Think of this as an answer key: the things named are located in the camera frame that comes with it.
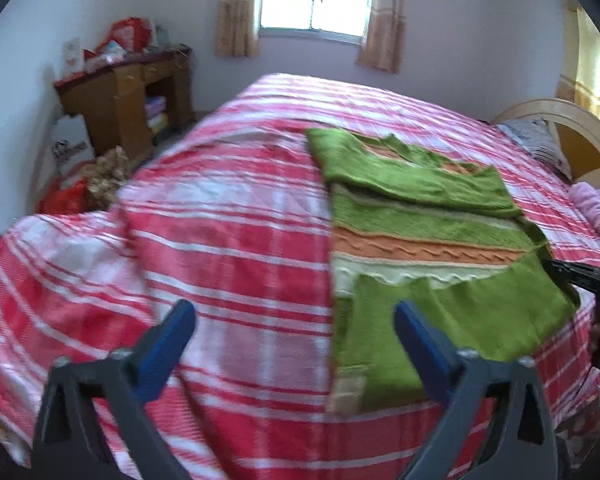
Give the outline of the red gift bag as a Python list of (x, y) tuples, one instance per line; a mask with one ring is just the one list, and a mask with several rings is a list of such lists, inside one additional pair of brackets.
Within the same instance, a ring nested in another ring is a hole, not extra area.
[(126, 18), (110, 26), (104, 40), (96, 48), (97, 53), (104, 53), (114, 42), (126, 52), (142, 53), (152, 41), (151, 20), (148, 18)]

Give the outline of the brown wooden desk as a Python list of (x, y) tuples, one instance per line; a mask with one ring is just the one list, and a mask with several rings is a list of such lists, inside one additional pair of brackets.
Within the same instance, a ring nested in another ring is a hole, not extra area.
[(120, 146), (133, 164), (154, 151), (154, 134), (146, 118), (150, 96), (166, 99), (170, 128), (181, 128), (195, 118), (192, 75), (193, 50), (178, 44), (170, 50), (132, 55), (125, 60), (54, 83), (62, 110), (81, 115), (97, 156)]

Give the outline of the cream wooden headboard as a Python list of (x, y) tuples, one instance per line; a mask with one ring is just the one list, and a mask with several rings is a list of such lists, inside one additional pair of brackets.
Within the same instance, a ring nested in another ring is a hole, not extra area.
[(600, 188), (600, 120), (566, 100), (537, 99), (509, 107), (493, 123), (529, 117), (539, 117), (547, 123), (569, 162), (572, 180)]

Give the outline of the white card on desk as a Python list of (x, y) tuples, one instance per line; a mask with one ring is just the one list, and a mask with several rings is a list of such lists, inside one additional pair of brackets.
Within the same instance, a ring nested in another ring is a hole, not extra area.
[(84, 52), (79, 37), (62, 45), (62, 76), (69, 77), (84, 71)]

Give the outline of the striped grey pillow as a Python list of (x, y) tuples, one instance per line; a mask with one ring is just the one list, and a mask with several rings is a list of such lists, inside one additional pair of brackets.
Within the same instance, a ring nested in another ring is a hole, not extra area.
[(536, 116), (509, 119), (496, 126), (537, 162), (547, 166), (562, 180), (572, 181), (569, 162), (544, 119)]

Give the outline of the beige curtain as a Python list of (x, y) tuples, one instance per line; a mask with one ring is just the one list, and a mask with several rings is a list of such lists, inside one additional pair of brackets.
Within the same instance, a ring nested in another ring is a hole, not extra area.
[(260, 0), (220, 0), (214, 54), (219, 58), (254, 58), (259, 54)]
[(370, 14), (356, 60), (358, 65), (399, 73), (405, 31), (405, 0), (370, 0)]

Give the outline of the green striped knit sweater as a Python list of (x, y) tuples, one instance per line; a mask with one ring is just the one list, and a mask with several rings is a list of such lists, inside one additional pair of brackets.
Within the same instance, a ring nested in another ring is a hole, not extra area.
[(341, 129), (306, 132), (332, 211), (334, 302), (327, 408), (394, 408), (424, 394), (393, 328), (409, 301), (460, 348), (509, 361), (577, 312), (542, 263), (550, 245), (491, 166)]

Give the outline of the beige floral bundle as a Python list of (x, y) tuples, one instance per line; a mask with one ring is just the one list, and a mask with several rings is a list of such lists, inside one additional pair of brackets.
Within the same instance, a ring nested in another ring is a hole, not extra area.
[(108, 210), (117, 200), (117, 192), (130, 177), (128, 156), (116, 146), (82, 167), (80, 176), (85, 180), (86, 200), (92, 209)]

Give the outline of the stacked boxes in desk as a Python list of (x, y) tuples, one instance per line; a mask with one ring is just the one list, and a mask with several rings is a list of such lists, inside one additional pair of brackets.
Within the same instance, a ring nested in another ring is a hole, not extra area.
[(166, 98), (164, 96), (150, 96), (145, 102), (145, 116), (147, 127), (156, 136), (169, 125), (166, 114)]

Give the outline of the pink cloth by headboard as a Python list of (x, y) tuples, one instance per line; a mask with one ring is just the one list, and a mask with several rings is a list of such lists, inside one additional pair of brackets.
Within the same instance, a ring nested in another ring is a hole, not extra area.
[(600, 188), (577, 182), (570, 186), (569, 197), (596, 233), (600, 234)]

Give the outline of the left beige curtain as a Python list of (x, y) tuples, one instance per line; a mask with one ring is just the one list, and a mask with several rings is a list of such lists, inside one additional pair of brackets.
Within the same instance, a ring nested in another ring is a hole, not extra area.
[(219, 58), (254, 58), (259, 54), (260, 0), (220, 0), (214, 54)]

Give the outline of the red plaid bed cover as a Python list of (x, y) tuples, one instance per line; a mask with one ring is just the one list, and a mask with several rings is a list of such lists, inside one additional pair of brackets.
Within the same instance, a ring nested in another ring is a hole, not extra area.
[[(327, 408), (332, 211), (312, 128), (491, 166), (550, 257), (600, 263), (600, 237), (567, 185), (498, 128), (385, 90), (268, 75), (137, 172), (110, 209), (31, 216), (0, 236), (0, 436), (27, 452), (56, 359), (129, 347), (186, 299), (195, 336), (148, 411), (192, 477), (400, 474), (441, 411), (424, 395), (358, 414)], [(525, 354), (554, 422), (600, 395), (586, 348), (593, 299), (577, 293), (573, 317)]]

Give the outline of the red plastic bag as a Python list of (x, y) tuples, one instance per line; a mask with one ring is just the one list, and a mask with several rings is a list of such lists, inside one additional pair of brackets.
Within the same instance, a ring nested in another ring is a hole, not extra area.
[(68, 188), (62, 188), (62, 180), (53, 178), (47, 187), (46, 194), (38, 201), (35, 207), (37, 214), (84, 214), (90, 211), (88, 201), (87, 180), (79, 178)]

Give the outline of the right beige curtain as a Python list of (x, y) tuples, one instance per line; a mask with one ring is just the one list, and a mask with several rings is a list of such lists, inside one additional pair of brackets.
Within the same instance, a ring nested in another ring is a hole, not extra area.
[(356, 60), (358, 65), (399, 73), (405, 31), (405, 0), (370, 0), (370, 14)]

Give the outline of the white printed paper bag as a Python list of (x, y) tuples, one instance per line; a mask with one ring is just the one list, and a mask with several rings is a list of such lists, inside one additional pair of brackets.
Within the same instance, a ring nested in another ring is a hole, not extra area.
[(82, 177), (82, 169), (94, 160), (95, 152), (84, 117), (64, 115), (50, 128), (43, 183), (46, 188), (53, 183), (58, 183), (62, 190), (70, 188)]

